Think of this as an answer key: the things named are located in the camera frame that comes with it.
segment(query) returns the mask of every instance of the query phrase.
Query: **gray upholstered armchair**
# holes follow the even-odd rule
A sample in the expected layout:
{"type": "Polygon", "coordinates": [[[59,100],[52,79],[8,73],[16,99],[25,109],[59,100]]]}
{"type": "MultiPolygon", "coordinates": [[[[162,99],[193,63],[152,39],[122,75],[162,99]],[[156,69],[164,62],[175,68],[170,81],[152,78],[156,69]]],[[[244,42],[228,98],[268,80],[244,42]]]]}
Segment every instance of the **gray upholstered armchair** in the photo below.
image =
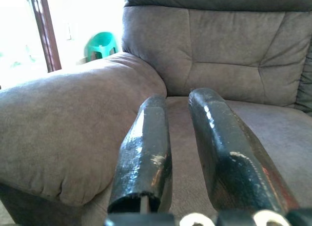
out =
{"type": "Polygon", "coordinates": [[[167,97],[178,216],[211,216],[188,95],[209,87],[312,206],[312,0],[127,0],[123,50],[0,91],[0,196],[16,223],[102,225],[140,104],[167,97]]]}

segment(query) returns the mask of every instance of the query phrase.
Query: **chair backrest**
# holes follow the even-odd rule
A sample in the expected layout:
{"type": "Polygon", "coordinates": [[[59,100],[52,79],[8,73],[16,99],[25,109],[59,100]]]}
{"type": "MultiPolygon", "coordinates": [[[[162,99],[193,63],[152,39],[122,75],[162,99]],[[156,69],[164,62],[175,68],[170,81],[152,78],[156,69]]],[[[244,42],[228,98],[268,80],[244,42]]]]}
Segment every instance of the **chair backrest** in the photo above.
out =
{"type": "Polygon", "coordinates": [[[123,50],[168,96],[210,87],[228,100],[312,112],[312,0],[127,0],[123,50]]]}

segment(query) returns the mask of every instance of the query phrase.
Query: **white ring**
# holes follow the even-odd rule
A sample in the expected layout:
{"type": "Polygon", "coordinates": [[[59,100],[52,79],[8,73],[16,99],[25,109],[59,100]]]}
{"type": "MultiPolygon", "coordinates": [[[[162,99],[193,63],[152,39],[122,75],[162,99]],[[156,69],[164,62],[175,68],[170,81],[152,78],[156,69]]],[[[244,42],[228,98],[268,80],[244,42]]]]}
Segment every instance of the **white ring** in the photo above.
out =
{"type": "Polygon", "coordinates": [[[180,221],[180,226],[193,226],[195,224],[201,224],[203,226],[215,226],[211,219],[199,213],[191,213],[186,215],[180,221]]]}
{"type": "Polygon", "coordinates": [[[271,210],[261,210],[253,215],[257,226],[267,226],[267,223],[277,223],[282,226],[291,226],[290,223],[280,214],[271,210]]]}

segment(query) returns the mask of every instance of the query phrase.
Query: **teal plastic stool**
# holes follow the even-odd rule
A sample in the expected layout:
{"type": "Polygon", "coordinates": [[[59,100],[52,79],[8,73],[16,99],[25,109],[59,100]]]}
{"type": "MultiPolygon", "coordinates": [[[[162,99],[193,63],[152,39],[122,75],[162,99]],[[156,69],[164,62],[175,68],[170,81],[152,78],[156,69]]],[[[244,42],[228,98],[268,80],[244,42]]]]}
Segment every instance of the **teal plastic stool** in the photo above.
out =
{"type": "Polygon", "coordinates": [[[98,52],[105,58],[110,55],[111,50],[117,53],[117,45],[114,35],[110,32],[100,32],[96,34],[88,43],[88,62],[91,61],[93,52],[98,52]]]}

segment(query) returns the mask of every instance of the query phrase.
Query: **black plastic part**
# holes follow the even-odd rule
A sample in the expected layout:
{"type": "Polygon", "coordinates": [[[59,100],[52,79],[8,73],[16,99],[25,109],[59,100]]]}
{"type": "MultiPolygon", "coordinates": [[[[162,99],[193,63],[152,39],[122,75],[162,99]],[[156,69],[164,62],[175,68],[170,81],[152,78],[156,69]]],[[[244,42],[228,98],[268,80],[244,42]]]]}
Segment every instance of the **black plastic part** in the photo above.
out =
{"type": "Polygon", "coordinates": [[[292,210],[286,218],[292,226],[312,226],[312,209],[292,210]]]}
{"type": "Polygon", "coordinates": [[[172,198],[172,159],[164,97],[147,99],[120,147],[108,212],[168,211],[172,198]]]}
{"type": "Polygon", "coordinates": [[[219,212],[216,226],[256,226],[256,224],[246,211],[226,210],[219,212]]]}
{"type": "Polygon", "coordinates": [[[194,90],[189,106],[206,188],[217,210],[298,207],[255,134],[213,90],[194,90]]]}
{"type": "Polygon", "coordinates": [[[172,214],[110,214],[105,220],[104,226],[175,226],[175,218],[172,214]]]}

